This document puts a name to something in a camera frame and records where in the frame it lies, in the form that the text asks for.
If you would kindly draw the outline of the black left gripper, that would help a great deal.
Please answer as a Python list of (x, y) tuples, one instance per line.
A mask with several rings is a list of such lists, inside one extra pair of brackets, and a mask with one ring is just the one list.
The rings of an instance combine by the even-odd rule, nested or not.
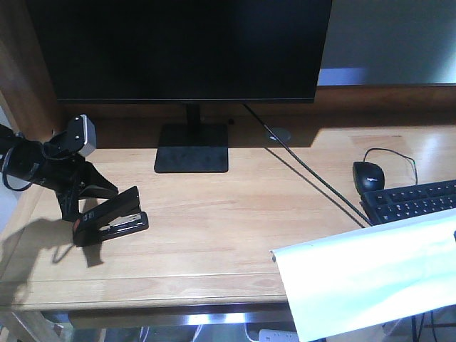
[(79, 216), (79, 200), (111, 199), (118, 188), (82, 157), (47, 160), (38, 169), (38, 184), (56, 193), (62, 219), (74, 222)]

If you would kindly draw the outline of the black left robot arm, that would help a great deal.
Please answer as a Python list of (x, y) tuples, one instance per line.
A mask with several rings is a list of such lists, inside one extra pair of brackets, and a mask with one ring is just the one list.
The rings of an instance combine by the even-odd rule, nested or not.
[(96, 149), (94, 124), (86, 115), (71, 119), (67, 129), (48, 142), (27, 140), (22, 133), (1, 126), (1, 172), (4, 185), (8, 177), (28, 182), (56, 193), (62, 219), (73, 222), (79, 215), (78, 201), (87, 198), (110, 199), (118, 188), (105, 179), (86, 156)]

